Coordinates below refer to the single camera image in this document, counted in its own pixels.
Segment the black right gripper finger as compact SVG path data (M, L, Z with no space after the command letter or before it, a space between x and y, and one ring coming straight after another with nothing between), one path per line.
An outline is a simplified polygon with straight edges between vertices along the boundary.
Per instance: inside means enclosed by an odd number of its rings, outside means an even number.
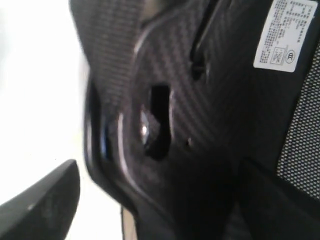
M0 206L0 238L64 240L79 199L79 168L69 159Z

